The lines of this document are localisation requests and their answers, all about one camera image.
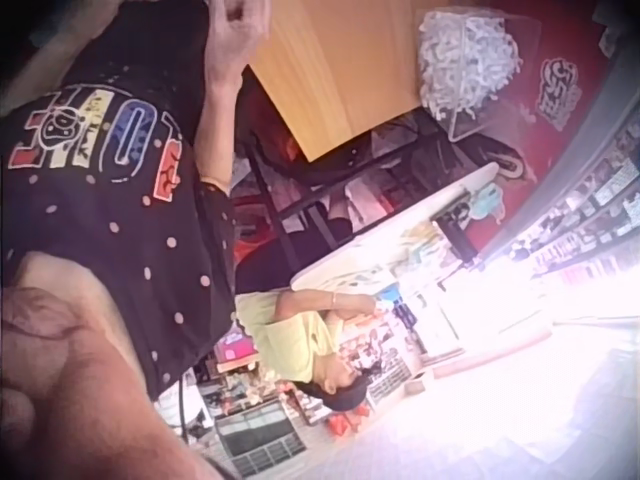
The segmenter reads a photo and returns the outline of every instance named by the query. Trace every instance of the black cap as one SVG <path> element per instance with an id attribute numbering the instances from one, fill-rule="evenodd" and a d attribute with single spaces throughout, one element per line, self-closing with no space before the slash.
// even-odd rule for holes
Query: black cap
<path id="1" fill-rule="evenodd" d="M 293 384 L 302 393 L 322 400 L 324 406 L 334 412 L 348 412 L 364 402 L 367 397 L 369 379 L 367 376 L 361 375 L 351 385 L 339 388 L 333 395 L 322 390 L 316 383 L 293 382 Z"/>

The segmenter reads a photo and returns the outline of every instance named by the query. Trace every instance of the floor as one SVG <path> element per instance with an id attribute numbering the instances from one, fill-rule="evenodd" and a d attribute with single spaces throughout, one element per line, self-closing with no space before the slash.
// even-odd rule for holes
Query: floor
<path id="1" fill-rule="evenodd" d="M 639 478 L 639 345 L 637 330 L 559 327 L 528 350 L 438 380 L 288 478 Z"/>

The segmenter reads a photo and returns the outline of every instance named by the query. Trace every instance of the yellow shirt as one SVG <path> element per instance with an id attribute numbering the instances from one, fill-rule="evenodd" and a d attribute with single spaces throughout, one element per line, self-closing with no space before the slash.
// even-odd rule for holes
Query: yellow shirt
<path id="1" fill-rule="evenodd" d="M 280 291 L 248 293 L 236 297 L 238 321 L 253 338 L 260 361 L 280 377 L 309 382 L 314 355 L 337 351 L 343 322 L 327 325 L 318 312 L 303 312 L 273 321 Z"/>

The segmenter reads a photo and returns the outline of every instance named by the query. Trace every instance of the woman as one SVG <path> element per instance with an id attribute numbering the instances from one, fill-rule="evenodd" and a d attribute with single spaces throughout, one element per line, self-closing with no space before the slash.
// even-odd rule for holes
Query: woman
<path id="1" fill-rule="evenodd" d="M 220 478 L 151 401 L 232 323 L 234 114 L 270 4 L 120 3 L 73 2 L 2 98 L 2 448 L 27 478 Z"/>
<path id="2" fill-rule="evenodd" d="M 344 192 L 331 195 L 328 214 L 317 204 L 337 241 L 353 232 Z M 330 252 L 317 229 L 289 234 L 305 268 Z M 338 353 L 344 321 L 373 315 L 381 304 L 369 295 L 319 290 L 292 291 L 297 272 L 288 267 L 278 240 L 259 247 L 236 269 L 238 321 L 253 337 L 261 361 L 307 395 L 319 398 L 331 410 L 346 412 L 360 405 L 369 377 Z"/>

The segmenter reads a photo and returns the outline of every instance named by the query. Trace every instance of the red sign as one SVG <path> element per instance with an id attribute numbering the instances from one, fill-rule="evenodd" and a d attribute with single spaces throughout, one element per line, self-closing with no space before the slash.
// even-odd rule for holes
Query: red sign
<path id="1" fill-rule="evenodd" d="M 518 179 L 501 176 L 496 182 L 503 202 L 496 209 L 498 215 L 475 219 L 467 226 L 467 235 L 478 250 L 518 211 L 558 161 L 605 79 L 609 60 L 598 45 L 604 27 L 591 20 L 595 2 L 584 2 L 591 4 L 587 6 L 565 3 L 492 2 L 493 8 L 539 20 L 542 32 L 537 54 L 528 60 L 533 62 L 532 70 L 510 90 L 510 103 L 517 105 L 518 112 L 482 131 L 515 149 L 522 157 L 525 173 Z"/>

